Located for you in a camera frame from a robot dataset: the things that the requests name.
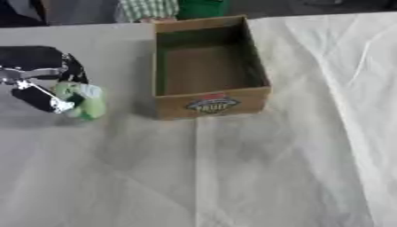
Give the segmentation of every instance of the white tablecloth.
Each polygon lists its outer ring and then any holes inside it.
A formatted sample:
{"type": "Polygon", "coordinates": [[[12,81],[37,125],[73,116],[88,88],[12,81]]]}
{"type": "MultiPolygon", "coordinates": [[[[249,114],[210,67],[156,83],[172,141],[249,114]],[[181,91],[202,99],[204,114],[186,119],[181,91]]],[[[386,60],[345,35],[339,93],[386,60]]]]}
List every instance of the white tablecloth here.
{"type": "Polygon", "coordinates": [[[397,14],[252,20],[263,113],[155,121],[148,25],[0,30],[106,88],[86,124],[0,88],[1,227],[395,227],[397,14]]]}

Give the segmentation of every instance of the box label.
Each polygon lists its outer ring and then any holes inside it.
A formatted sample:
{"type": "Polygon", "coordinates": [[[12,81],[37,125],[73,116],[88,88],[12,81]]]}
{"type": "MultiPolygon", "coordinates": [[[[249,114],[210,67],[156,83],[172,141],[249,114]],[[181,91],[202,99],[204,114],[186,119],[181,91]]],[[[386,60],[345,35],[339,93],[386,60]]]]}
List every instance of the box label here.
{"type": "Polygon", "coordinates": [[[186,108],[203,114],[218,114],[239,103],[237,100],[221,93],[204,96],[202,99],[189,103],[186,108]]]}

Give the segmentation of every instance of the robotic arm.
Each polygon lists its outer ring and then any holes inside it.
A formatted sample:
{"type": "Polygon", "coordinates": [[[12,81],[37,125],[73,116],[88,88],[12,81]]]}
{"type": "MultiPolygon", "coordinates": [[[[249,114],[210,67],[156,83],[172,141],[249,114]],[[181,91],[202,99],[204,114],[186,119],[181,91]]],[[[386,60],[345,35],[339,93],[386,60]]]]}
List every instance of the robotic arm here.
{"type": "Polygon", "coordinates": [[[58,98],[33,80],[89,83],[82,65],[70,54],[45,46],[0,47],[0,84],[13,86],[15,98],[55,114],[72,110],[84,101],[77,93],[67,100],[58,98]]]}

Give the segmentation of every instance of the cardboard box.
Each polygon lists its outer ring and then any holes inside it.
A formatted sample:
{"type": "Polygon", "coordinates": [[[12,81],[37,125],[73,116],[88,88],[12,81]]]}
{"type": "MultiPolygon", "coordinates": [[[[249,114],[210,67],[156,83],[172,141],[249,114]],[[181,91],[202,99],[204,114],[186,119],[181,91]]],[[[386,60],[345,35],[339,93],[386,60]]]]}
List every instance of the cardboard box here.
{"type": "Polygon", "coordinates": [[[156,24],[158,116],[258,113],[270,93],[244,16],[156,24]]]}

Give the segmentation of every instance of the green plush toy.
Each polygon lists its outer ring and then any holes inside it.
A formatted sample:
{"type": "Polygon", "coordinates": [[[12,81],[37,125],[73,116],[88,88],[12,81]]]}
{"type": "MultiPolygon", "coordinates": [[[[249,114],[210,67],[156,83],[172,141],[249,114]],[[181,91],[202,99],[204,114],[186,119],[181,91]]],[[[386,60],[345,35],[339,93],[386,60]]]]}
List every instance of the green plush toy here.
{"type": "Polygon", "coordinates": [[[98,86],[78,82],[59,82],[53,90],[55,95],[63,100],[75,95],[83,97],[83,101],[76,108],[66,112],[70,117],[91,121],[106,112],[105,95],[98,86]]]}

